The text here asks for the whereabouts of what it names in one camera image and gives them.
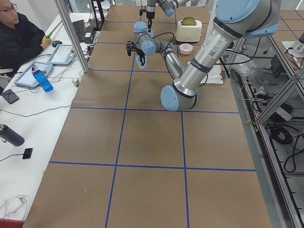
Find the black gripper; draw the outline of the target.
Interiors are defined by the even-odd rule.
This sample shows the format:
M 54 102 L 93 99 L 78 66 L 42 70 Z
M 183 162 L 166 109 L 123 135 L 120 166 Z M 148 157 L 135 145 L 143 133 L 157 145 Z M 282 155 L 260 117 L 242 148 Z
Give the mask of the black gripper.
M 148 19 L 148 32 L 152 30 L 152 20 L 154 19 L 154 12 L 146 11 L 146 17 Z
M 133 49 L 137 53 L 137 55 L 140 56 L 141 66 L 145 66 L 145 54 L 142 51 L 141 46 L 139 44 L 137 44 L 136 42 L 134 42 Z

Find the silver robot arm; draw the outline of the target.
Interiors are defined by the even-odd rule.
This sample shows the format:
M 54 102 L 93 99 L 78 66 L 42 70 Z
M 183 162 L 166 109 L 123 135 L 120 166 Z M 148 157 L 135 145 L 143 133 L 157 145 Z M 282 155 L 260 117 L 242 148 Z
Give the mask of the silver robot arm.
M 144 9 L 140 10 L 140 15 L 144 12 L 148 19 L 148 31 L 151 32 L 152 20 L 155 18 L 156 5 L 158 5 L 167 17 L 170 17 L 175 10 L 188 2 L 188 0 L 148 0 Z
M 167 16 L 171 16 L 184 3 L 183 0 L 149 0 L 147 6 L 140 10 L 141 14 L 146 13 L 148 23 L 135 23 L 135 41 L 129 41 L 126 45 L 129 56 L 133 51 L 137 53 L 140 67 L 146 67 L 146 56 L 154 53 L 162 56 L 174 77 L 172 85 L 161 90 L 162 106 L 169 111 L 192 109 L 200 102 L 201 81 L 232 41 L 269 36 L 275 34 L 279 27 L 279 0 L 219 0 L 216 3 L 213 29 L 189 65 L 183 67 L 171 43 L 153 38 L 148 32 L 155 17 L 156 5 Z

